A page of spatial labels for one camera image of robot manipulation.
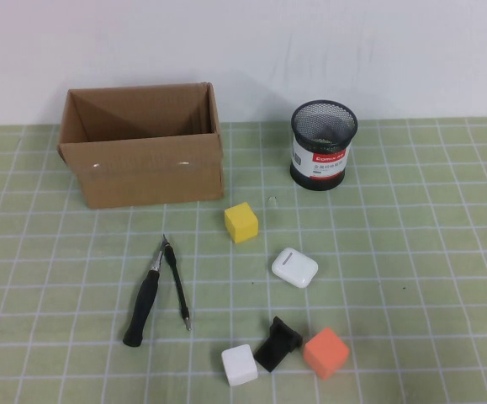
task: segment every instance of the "black object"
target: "black object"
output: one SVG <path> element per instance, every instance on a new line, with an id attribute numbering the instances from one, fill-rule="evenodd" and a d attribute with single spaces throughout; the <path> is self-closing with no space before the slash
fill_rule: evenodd
<path id="1" fill-rule="evenodd" d="M 254 359 L 268 372 L 273 372 L 288 353 L 302 344 L 303 338 L 275 316 L 269 327 L 269 338 L 254 354 Z"/>
<path id="2" fill-rule="evenodd" d="M 161 267 L 161 258 L 164 251 L 165 243 L 161 244 L 161 249 L 157 254 L 156 261 L 151 265 L 151 269 L 142 281 L 139 294 L 136 296 L 135 309 L 129 328 L 124 335 L 124 344 L 128 347 L 139 347 L 142 344 L 142 335 L 144 325 L 150 315 L 153 302 L 156 299 L 157 287 L 159 286 L 159 268 Z"/>
<path id="3" fill-rule="evenodd" d="M 335 101 L 316 100 L 298 107 L 292 115 L 291 124 L 294 143 L 297 142 L 297 145 L 308 152 L 305 153 L 308 156 L 304 157 L 298 156 L 295 148 L 292 151 L 290 175 L 294 181 L 314 191 L 335 188 L 344 179 L 345 169 L 328 177 L 323 171 L 314 172 L 317 175 L 313 176 L 310 167 L 313 162 L 318 166 L 336 162 L 341 158 L 339 156 L 343 156 L 342 152 L 346 153 L 357 133 L 358 123 L 355 114 L 345 105 Z M 313 156 L 323 157 L 322 163 Z"/>
<path id="4" fill-rule="evenodd" d="M 179 273 L 177 272 L 177 261 L 176 255 L 174 254 L 174 249 L 170 245 L 170 242 L 162 235 L 163 243 L 165 244 L 165 259 L 168 265 L 172 269 L 172 274 L 174 275 L 174 282 L 176 282 L 177 298 L 179 299 L 180 312 L 182 313 L 182 319 L 185 322 L 185 327 L 188 331 L 191 331 L 191 321 L 189 315 L 189 309 L 185 303 L 185 295 L 183 294 L 182 281 L 179 278 Z"/>

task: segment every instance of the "black mesh pen cup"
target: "black mesh pen cup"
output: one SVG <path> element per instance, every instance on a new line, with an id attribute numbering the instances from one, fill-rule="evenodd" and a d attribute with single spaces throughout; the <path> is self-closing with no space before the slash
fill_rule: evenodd
<path id="1" fill-rule="evenodd" d="M 357 118 L 335 101 L 310 101 L 292 115 L 290 174 L 303 188 L 326 191 L 344 179 Z"/>

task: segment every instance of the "table surface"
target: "table surface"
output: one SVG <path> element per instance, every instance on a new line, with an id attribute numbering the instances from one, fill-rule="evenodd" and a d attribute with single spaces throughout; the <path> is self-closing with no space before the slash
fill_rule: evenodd
<path id="1" fill-rule="evenodd" d="M 0 127 L 0 403 L 487 402 L 487 118 L 363 121 L 329 192 L 292 181 L 287 123 L 222 129 L 222 200 L 89 210 L 57 126 Z M 243 201 L 260 233 L 234 245 L 223 209 Z M 164 265 L 128 348 L 163 232 L 193 330 Z M 320 265 L 305 290 L 271 272 L 285 247 Z M 305 340 L 331 327 L 350 359 L 323 381 L 296 350 L 231 389 L 220 353 L 274 316 Z"/>

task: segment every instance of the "cardboard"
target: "cardboard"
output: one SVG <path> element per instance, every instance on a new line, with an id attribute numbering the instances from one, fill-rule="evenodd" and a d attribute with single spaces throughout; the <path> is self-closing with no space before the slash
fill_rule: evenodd
<path id="1" fill-rule="evenodd" d="M 211 83 L 69 90 L 58 152 L 90 208 L 220 199 Z"/>

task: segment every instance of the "black handle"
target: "black handle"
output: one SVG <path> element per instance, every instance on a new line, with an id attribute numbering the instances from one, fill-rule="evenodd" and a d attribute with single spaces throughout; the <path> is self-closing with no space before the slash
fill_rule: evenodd
<path id="1" fill-rule="evenodd" d="M 142 343 L 144 325 L 156 299 L 158 285 L 159 273 L 157 271 L 148 272 L 146 279 L 142 281 L 139 294 L 136 296 L 133 318 L 124 335 L 124 344 L 128 347 L 139 347 Z"/>
<path id="2" fill-rule="evenodd" d="M 189 318 L 189 309 L 185 303 L 185 295 L 183 294 L 182 281 L 179 279 L 179 273 L 177 272 L 177 261 L 174 250 L 170 244 L 165 246 L 165 259 L 168 262 L 174 275 L 174 281 L 176 282 L 177 298 L 179 299 L 180 311 L 183 318 Z"/>

